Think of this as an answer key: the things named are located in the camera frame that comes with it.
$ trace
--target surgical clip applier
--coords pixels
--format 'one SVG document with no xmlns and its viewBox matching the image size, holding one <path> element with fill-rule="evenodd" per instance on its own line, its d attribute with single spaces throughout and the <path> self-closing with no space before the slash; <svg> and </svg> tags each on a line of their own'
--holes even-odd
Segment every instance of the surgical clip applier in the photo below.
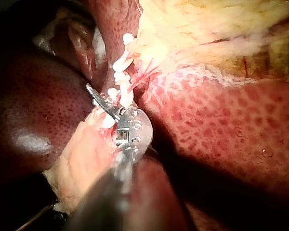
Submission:
<svg viewBox="0 0 289 231">
<path fill-rule="evenodd" d="M 109 107 L 106 105 L 104 110 L 109 112 Z M 129 132 L 124 138 L 126 143 L 117 143 L 118 152 L 123 152 L 125 159 L 89 188 L 64 231 L 196 230 L 158 161 L 157 152 L 150 146 L 153 129 L 147 119 L 140 109 L 128 109 L 119 116 L 118 130 Z M 118 171 L 123 175 L 128 172 L 129 177 L 118 177 Z M 122 190 L 127 183 L 128 190 Z"/>
</svg>

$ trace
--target white tissue strand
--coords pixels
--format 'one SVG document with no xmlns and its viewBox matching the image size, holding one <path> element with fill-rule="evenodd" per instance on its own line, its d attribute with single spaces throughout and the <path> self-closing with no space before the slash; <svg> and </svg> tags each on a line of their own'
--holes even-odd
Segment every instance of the white tissue strand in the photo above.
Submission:
<svg viewBox="0 0 289 231">
<path fill-rule="evenodd" d="M 134 92 L 133 90 L 131 90 L 128 93 L 128 89 L 131 86 L 130 83 L 130 75 L 129 74 L 124 74 L 122 72 L 118 73 L 116 72 L 114 74 L 115 77 L 115 81 L 116 81 L 116 85 L 120 86 L 120 91 L 121 91 L 121 99 L 120 99 L 120 104 L 125 107 L 128 108 L 134 100 Z"/>
<path fill-rule="evenodd" d="M 105 119 L 102 122 L 102 128 L 112 128 L 116 121 L 109 115 L 106 114 Z"/>
<path fill-rule="evenodd" d="M 115 103 L 117 101 L 118 90 L 115 88 L 109 88 L 107 93 L 108 93 L 112 103 Z"/>
<path fill-rule="evenodd" d="M 134 59 L 130 58 L 126 60 L 128 55 L 129 52 L 125 49 L 123 55 L 112 65 L 112 69 L 115 72 L 123 72 L 131 65 Z"/>
<path fill-rule="evenodd" d="M 129 45 L 130 43 L 132 43 L 134 41 L 134 36 L 131 33 L 126 33 L 123 35 L 123 44 L 125 46 Z"/>
</svg>

